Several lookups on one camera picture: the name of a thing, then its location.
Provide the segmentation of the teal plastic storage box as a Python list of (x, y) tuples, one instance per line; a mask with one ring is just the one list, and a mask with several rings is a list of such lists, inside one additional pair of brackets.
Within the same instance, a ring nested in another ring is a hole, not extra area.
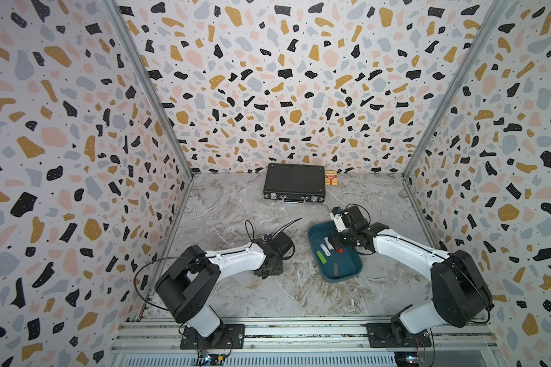
[[(338, 283), (354, 278), (359, 275), (363, 269), (363, 262), (361, 257), (352, 248), (345, 248), (343, 253), (337, 253), (336, 250), (329, 250), (331, 255), (327, 257), (321, 250), (320, 245), (326, 245), (325, 237), (331, 235), (335, 229), (335, 225), (332, 221), (318, 223), (309, 228), (308, 239), (309, 245), (312, 250), (312, 254), (315, 257), (315, 261), (321, 272), (321, 276), (328, 283)], [(327, 260), (326, 264), (322, 264), (319, 260), (316, 252), (320, 251)], [(339, 275), (338, 278), (333, 277), (333, 263), (338, 263)]]

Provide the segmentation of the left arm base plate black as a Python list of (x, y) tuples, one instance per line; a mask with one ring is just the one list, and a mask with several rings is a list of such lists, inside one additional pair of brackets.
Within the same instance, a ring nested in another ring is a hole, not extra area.
[(185, 327), (181, 350), (241, 350), (246, 327), (244, 324), (221, 324), (209, 336), (201, 336), (193, 327)]

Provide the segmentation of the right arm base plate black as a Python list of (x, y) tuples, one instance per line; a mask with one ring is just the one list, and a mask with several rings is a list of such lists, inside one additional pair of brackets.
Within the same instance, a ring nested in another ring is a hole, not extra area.
[(398, 323), (369, 323), (365, 327), (370, 348), (427, 348), (432, 346), (430, 332), (427, 330), (412, 334)]

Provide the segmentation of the green usb flash drive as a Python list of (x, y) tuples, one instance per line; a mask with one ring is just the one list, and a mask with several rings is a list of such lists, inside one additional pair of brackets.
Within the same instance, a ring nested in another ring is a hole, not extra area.
[(326, 258), (324, 257), (324, 255), (320, 252), (320, 251), (317, 251), (316, 252), (319, 260), (321, 261), (322, 264), (326, 264), (327, 263), (327, 260)]

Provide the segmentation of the white lavender usb flash drive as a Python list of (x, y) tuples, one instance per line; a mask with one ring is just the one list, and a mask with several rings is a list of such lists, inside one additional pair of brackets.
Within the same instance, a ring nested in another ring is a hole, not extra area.
[(320, 248), (321, 248), (321, 250), (324, 252), (324, 254), (325, 254), (327, 257), (329, 257), (329, 256), (331, 255), (331, 253), (330, 253), (330, 251), (329, 251), (329, 249), (328, 249), (328, 247), (327, 247), (326, 245), (321, 244), (321, 245), (320, 245)]

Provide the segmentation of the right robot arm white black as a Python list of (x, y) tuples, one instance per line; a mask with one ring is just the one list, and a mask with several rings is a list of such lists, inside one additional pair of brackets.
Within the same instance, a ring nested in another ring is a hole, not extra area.
[(406, 339), (429, 328), (474, 323), (481, 312), (490, 313), (493, 296), (468, 252), (433, 249), (400, 235), (382, 223), (370, 223), (361, 207), (336, 206), (330, 217), (335, 225), (330, 243), (336, 250), (361, 247), (372, 255), (385, 255), (426, 278), (430, 299), (408, 306), (391, 318), (394, 339)]

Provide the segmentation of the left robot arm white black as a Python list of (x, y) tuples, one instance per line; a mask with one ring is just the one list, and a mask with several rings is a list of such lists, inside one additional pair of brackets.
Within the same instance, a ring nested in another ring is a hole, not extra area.
[(295, 245), (284, 232), (251, 239), (246, 245), (221, 251), (187, 248), (155, 285), (156, 294), (178, 324), (211, 339), (224, 329), (222, 319), (209, 305), (216, 284), (243, 272), (262, 279), (283, 273), (283, 262), (295, 255)]

